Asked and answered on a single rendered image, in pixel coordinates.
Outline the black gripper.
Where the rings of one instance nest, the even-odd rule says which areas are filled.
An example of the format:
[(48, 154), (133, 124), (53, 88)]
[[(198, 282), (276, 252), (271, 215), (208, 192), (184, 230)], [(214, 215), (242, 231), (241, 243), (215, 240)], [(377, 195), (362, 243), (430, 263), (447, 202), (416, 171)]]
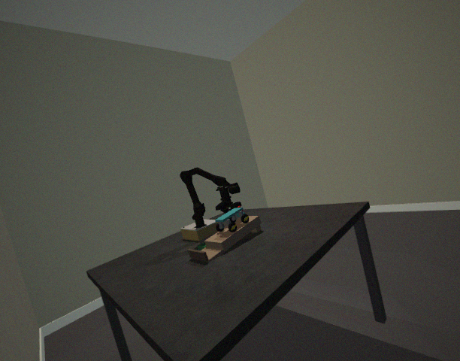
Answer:
[[(227, 206), (225, 209), (220, 210), (220, 211), (224, 212), (225, 214), (226, 214), (227, 212), (229, 212), (230, 210), (232, 210), (232, 209), (234, 209), (234, 208), (237, 208), (238, 206), (241, 206), (241, 203), (240, 203), (240, 202), (235, 202), (235, 203), (233, 203), (233, 202), (231, 201), (231, 196), (230, 196), (230, 195), (221, 197), (220, 200), (222, 200), (222, 201), (224, 202), (226, 199), (228, 200), (228, 203), (229, 203), (230, 206)], [(228, 209), (228, 208), (231, 208), (231, 209)], [(218, 207), (216, 206), (216, 211), (218, 211), (218, 210), (219, 210), (219, 209), (218, 209)]]

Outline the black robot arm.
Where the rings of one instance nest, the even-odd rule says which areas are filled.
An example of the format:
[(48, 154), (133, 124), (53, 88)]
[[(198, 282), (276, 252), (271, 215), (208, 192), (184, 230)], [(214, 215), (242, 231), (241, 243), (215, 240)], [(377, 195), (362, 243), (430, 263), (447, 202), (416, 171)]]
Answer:
[[(220, 192), (221, 197), (228, 196), (229, 193), (231, 194), (239, 193), (240, 187), (238, 186), (238, 183), (230, 184), (228, 181), (226, 181), (224, 177), (213, 175), (200, 168), (194, 168), (189, 171), (182, 171), (180, 173), (180, 178), (185, 183), (189, 191), (190, 197), (192, 199), (192, 202), (193, 202), (194, 214), (192, 216), (192, 219), (195, 220), (195, 224), (196, 224), (195, 228), (201, 228), (207, 225), (207, 224), (204, 224), (204, 219), (203, 219), (206, 207), (204, 206), (204, 203), (200, 203), (197, 193), (195, 191), (195, 188), (193, 186), (192, 176), (194, 174), (201, 175), (202, 177), (205, 177), (213, 181), (218, 186), (216, 191)], [(222, 201), (217, 205), (219, 210), (223, 210), (227, 206), (230, 206), (227, 199), (224, 202)]]

